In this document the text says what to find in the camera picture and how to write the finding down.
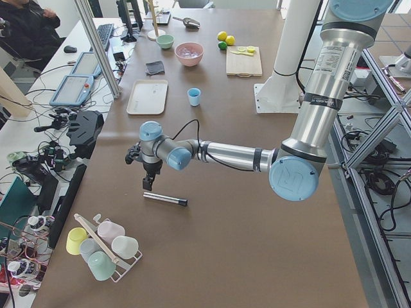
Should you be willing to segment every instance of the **computer mouse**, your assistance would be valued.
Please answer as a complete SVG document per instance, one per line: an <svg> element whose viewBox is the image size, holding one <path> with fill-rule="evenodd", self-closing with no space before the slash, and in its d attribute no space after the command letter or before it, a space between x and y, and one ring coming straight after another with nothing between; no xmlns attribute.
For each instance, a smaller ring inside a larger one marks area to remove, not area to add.
<svg viewBox="0 0 411 308"><path fill-rule="evenodd" d="M67 45L67 46L64 47L63 51L64 51L65 53L76 53L76 52L77 52L77 48L74 47L74 46Z"/></svg>

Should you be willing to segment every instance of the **yellow cup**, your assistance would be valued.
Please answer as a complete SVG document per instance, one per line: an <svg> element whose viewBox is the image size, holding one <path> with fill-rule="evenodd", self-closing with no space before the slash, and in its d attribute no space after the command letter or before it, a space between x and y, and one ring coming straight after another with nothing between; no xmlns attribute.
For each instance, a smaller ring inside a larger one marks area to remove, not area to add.
<svg viewBox="0 0 411 308"><path fill-rule="evenodd" d="M69 235L67 236L67 243L66 243L66 250L71 255L79 255L80 254L80 245L81 243L87 239L87 231L82 228L74 228L71 229Z"/></svg>

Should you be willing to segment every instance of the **metal scoop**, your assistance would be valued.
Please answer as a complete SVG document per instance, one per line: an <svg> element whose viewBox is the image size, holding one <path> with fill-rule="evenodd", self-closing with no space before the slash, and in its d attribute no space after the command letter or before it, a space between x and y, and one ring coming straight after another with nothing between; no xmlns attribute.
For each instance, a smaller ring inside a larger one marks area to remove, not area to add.
<svg viewBox="0 0 411 308"><path fill-rule="evenodd" d="M199 29L200 28L200 23L198 21L195 21L192 18L185 17L183 19L178 18L176 16L173 16L173 19L176 19L178 21L182 21L182 23L186 26L186 28L189 29Z"/></svg>

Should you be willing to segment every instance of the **robotic arm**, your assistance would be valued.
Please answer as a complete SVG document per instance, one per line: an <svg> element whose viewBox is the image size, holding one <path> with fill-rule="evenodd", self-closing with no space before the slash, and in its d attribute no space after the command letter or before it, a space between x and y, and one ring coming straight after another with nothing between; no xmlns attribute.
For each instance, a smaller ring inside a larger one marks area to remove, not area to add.
<svg viewBox="0 0 411 308"><path fill-rule="evenodd" d="M174 141L157 122L140 127L140 142L129 149L126 163L143 163L143 188L151 191L162 162L176 170L191 159L217 161L256 172L268 172L272 189L282 198L300 201L317 189L327 156L324 145L340 110L352 72L364 48L371 47L391 0L331 0L321 30L323 45L306 86L301 111L290 138L278 150L262 150L211 141Z"/></svg>

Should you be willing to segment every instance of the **pink bowl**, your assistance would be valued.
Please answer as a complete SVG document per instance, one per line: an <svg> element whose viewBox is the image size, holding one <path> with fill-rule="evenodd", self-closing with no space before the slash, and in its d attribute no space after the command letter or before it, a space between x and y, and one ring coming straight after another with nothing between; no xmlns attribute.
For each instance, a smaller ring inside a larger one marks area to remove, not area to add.
<svg viewBox="0 0 411 308"><path fill-rule="evenodd" d="M197 65L203 58L203 46L197 43L182 43L174 50L177 59L185 66Z"/></svg>

